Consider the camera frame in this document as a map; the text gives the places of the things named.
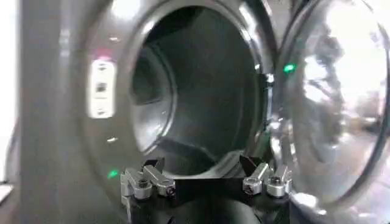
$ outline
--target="green led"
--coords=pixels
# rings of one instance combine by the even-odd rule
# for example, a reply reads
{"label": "green led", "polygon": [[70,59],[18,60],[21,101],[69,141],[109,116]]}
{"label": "green led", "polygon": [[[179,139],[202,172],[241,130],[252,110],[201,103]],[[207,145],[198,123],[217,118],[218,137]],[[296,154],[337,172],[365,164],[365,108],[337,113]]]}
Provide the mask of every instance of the green led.
{"label": "green led", "polygon": [[107,178],[108,178],[108,179],[111,179],[111,178],[114,178],[114,177],[116,177],[116,176],[118,176],[118,171],[117,171],[117,170],[111,170],[111,171],[108,173]]}
{"label": "green led", "polygon": [[285,73],[290,73],[290,72],[293,72],[296,68],[297,68],[296,65],[294,65],[294,64],[288,64],[288,65],[286,65],[286,66],[283,68],[283,72],[285,72]]}

